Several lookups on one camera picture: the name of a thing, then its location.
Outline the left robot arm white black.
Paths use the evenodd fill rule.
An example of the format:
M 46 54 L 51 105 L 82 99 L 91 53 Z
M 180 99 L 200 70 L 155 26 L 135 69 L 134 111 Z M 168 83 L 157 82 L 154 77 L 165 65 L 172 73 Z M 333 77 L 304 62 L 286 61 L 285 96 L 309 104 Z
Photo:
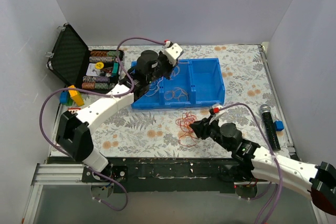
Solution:
M 145 50 L 137 59 L 135 67 L 103 98 L 72 114 L 61 115 L 56 142 L 76 162 L 82 162 L 93 169 L 93 175 L 100 182 L 111 178 L 109 162 L 93 145 L 92 134 L 120 109 L 133 104 L 145 95 L 150 84 L 161 78 L 169 78 L 182 52 L 177 47 L 156 53 Z

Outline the blue three-compartment plastic bin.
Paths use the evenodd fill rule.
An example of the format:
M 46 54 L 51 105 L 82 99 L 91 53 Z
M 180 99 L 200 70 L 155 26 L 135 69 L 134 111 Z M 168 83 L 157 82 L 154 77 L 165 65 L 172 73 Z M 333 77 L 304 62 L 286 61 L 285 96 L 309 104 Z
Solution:
M 225 85 L 217 58 L 184 59 L 171 78 L 160 78 L 134 102 L 135 110 L 200 108 L 223 104 Z

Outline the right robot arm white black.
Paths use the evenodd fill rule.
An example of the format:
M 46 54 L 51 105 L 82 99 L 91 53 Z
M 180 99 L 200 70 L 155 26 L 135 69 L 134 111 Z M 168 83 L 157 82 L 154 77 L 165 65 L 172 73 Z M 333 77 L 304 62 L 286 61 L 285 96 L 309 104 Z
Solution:
M 308 199 L 322 211 L 335 215 L 335 167 L 303 163 L 281 155 L 243 138 L 234 123 L 218 125 L 218 121 L 204 118 L 190 124 L 200 139 L 211 138 L 239 163 L 238 176 L 267 180 L 291 189 Z

